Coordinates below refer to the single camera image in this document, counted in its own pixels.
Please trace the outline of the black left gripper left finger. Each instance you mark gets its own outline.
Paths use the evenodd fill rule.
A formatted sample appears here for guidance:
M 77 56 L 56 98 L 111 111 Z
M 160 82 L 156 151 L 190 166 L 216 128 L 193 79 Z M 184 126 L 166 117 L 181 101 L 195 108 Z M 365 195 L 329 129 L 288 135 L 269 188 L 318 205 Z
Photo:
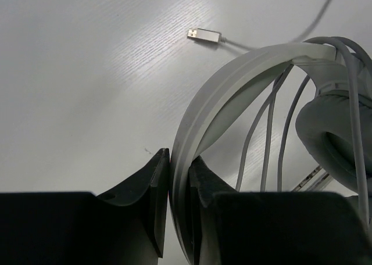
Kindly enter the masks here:
M 98 195 L 108 210 L 103 239 L 110 259 L 163 257 L 170 152 L 159 149 L 129 178 Z

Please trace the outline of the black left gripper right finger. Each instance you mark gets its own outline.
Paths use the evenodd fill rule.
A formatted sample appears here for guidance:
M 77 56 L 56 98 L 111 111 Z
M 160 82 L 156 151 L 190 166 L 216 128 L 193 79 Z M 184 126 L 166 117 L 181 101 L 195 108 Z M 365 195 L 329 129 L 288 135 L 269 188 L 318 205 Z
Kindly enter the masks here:
M 237 192 L 198 156 L 188 170 L 193 264 L 238 264 Z

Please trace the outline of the white grey over-ear headphones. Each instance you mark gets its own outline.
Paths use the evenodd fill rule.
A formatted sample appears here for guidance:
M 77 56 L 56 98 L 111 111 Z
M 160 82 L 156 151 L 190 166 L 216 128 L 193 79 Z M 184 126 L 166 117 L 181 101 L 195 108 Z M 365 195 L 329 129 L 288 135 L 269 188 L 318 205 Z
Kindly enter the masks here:
M 232 187 L 239 218 L 238 264 L 371 263 L 371 57 L 344 37 L 315 37 L 267 46 L 218 70 L 189 104 L 171 154 L 170 206 L 177 238 L 194 261 L 188 220 L 188 170 L 269 86 L 258 111 L 272 111 L 293 67 L 316 94 L 296 118 L 296 132 L 312 158 L 355 195 L 284 192 L 282 170 L 275 192 Z

